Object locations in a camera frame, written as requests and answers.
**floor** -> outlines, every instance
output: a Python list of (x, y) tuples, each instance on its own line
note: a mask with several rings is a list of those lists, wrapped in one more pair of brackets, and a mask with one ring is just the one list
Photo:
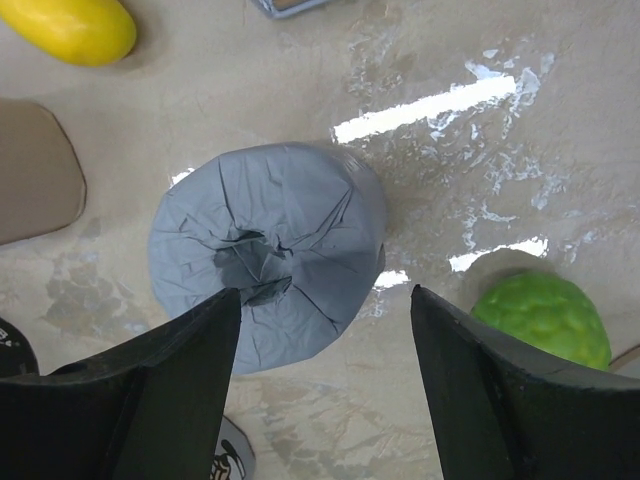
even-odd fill
[(362, 156), (391, 222), (387, 272), (347, 333), (233, 380), (258, 479), (442, 478), (410, 288), (466, 308), (471, 265), (501, 247), (577, 282), (614, 354), (640, 343), (638, 2), (338, 0), (278, 22), (248, 0), (125, 3), (141, 41), (110, 68), (0, 25), (0, 96), (57, 116), (89, 186), (74, 225), (0, 250), (0, 316), (45, 372), (166, 321), (145, 245), (161, 195), (217, 154), (285, 140)]

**green object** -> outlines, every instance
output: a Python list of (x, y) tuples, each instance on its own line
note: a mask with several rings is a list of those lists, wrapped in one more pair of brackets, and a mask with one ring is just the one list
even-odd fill
[(574, 283), (526, 272), (490, 289), (471, 315), (540, 350), (607, 370), (611, 345), (593, 302)]

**brown box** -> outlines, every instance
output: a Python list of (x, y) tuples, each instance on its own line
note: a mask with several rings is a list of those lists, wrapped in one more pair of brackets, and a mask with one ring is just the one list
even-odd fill
[(0, 245), (66, 227), (86, 184), (55, 117), (32, 102), (0, 99)]

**green lime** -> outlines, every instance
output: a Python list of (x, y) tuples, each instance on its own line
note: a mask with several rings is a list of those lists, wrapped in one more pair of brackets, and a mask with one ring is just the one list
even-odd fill
[(526, 272), (490, 289), (471, 315), (540, 350), (607, 370), (611, 345), (593, 302), (574, 283)]

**yellow fruit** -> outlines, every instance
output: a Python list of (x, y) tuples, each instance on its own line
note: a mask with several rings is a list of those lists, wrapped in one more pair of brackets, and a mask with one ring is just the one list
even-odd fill
[(99, 67), (125, 57), (136, 25), (117, 0), (0, 0), (0, 17), (63, 62)]

